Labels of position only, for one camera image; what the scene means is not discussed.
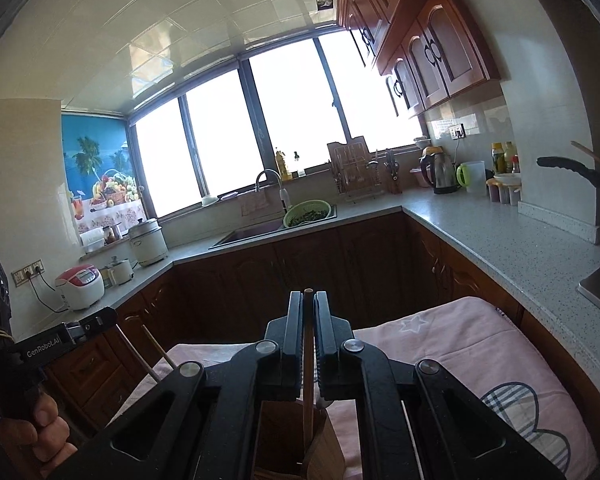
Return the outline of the person's left hand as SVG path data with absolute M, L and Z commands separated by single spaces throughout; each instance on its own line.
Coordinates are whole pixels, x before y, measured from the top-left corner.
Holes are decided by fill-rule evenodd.
M 21 460 L 46 477 L 78 449 L 69 442 L 69 426 L 47 393 L 38 398 L 33 419 L 34 422 L 1 418 L 0 443 L 14 462 Z

